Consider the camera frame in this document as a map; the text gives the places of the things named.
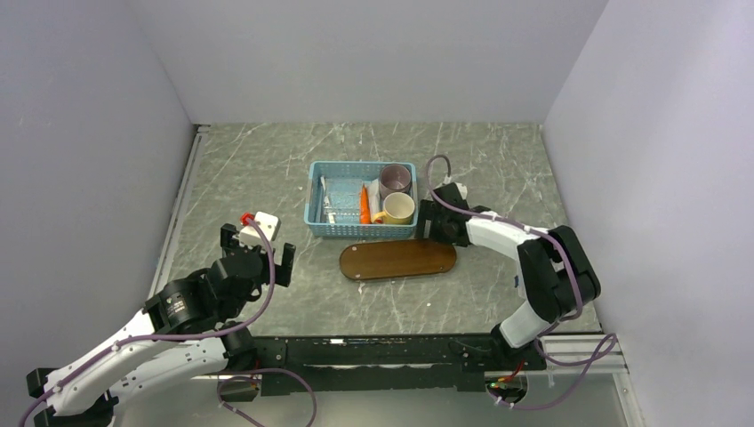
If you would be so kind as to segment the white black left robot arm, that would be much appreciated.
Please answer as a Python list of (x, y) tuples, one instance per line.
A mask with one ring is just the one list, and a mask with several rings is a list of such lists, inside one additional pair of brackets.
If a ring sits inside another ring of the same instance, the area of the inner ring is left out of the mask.
[(198, 375), (259, 366), (248, 327), (273, 291), (289, 286), (296, 248), (275, 263), (281, 221), (258, 212), (221, 227), (221, 257), (166, 283), (104, 342), (59, 368), (27, 375), (33, 403), (19, 421), (36, 426), (108, 426), (129, 400)]

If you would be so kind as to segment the yellow ceramic mug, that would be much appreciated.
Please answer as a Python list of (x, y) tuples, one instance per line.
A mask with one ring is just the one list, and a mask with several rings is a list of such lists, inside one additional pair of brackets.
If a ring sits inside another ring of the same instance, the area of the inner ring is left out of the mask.
[(405, 193), (392, 193), (382, 202), (382, 210), (372, 215), (373, 223), (388, 225), (408, 225), (413, 221), (416, 204)]

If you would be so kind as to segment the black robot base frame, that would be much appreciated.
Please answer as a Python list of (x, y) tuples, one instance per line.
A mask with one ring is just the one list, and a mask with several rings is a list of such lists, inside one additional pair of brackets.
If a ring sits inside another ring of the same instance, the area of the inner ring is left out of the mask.
[(546, 369), (531, 344), (509, 349), (489, 333), (232, 338), (223, 373), (261, 379), (261, 396), (301, 391), (453, 389), (484, 391), (506, 377), (509, 384)]

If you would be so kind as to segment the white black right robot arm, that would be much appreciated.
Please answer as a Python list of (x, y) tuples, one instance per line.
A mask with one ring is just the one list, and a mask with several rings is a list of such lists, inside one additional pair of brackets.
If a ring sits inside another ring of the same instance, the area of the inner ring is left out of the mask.
[(485, 206), (468, 205), (459, 183), (433, 189), (420, 202), (418, 238), (454, 246), (480, 246), (517, 265), (516, 282), (524, 301), (492, 331), (492, 362), (511, 369), (525, 346), (556, 324), (577, 317), (597, 299), (601, 285), (574, 230), (544, 229), (502, 217)]

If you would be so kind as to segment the brown oval wooden tray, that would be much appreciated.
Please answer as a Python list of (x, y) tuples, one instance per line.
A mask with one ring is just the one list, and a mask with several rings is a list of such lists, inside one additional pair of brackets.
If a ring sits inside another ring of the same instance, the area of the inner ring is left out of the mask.
[(341, 273), (353, 280), (408, 278), (446, 273), (457, 260), (454, 246), (430, 239), (359, 243), (341, 252)]

